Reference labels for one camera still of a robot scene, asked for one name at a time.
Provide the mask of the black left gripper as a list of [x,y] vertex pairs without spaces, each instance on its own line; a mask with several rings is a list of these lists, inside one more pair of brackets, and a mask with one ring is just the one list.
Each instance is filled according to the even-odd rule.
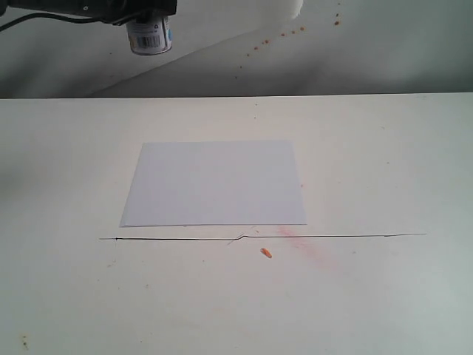
[[107,1],[99,19],[120,26],[134,20],[148,21],[154,16],[173,16],[176,12],[177,0]]

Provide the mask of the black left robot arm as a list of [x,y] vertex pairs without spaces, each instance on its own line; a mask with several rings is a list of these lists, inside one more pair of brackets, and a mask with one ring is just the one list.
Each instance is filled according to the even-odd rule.
[[122,25],[135,18],[150,19],[154,15],[173,16],[177,12],[176,0],[26,0],[1,1],[1,16],[7,9],[40,11],[62,17],[78,16],[78,23],[94,21]]

